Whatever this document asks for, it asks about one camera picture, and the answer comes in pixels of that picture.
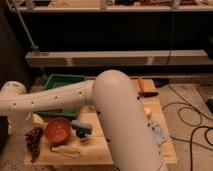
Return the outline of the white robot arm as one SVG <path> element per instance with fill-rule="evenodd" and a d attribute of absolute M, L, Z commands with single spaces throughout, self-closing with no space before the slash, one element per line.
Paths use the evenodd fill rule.
<path fill-rule="evenodd" d="M 93 81 L 28 94 L 8 81 L 0 89 L 0 116 L 21 124 L 35 111 L 92 104 L 118 171 L 168 171 L 131 79 L 108 70 Z"/>

